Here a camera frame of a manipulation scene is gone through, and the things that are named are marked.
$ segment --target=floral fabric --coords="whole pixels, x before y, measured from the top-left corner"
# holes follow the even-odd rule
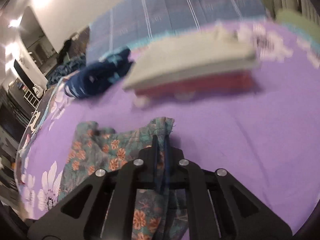
[[[164,170],[164,137],[170,134],[173,122],[173,119],[166,117],[156,118],[146,127],[118,134],[112,128],[98,130],[96,122],[80,123],[63,170],[58,200],[64,198],[95,170],[115,171],[128,161],[136,159],[139,150],[151,146],[153,135],[157,135],[159,141],[157,180],[161,182]],[[185,202],[183,195],[179,197],[180,201],[169,189],[137,190],[132,239],[148,240],[152,239],[154,234],[154,239],[163,239],[165,235],[170,234],[172,239],[181,237],[187,228],[186,217],[185,220],[177,219],[177,223],[172,222],[175,219],[168,219],[173,228],[165,231],[168,205],[171,208],[172,203]],[[173,217],[181,213],[186,215],[185,210],[177,211],[177,206],[174,210]]]

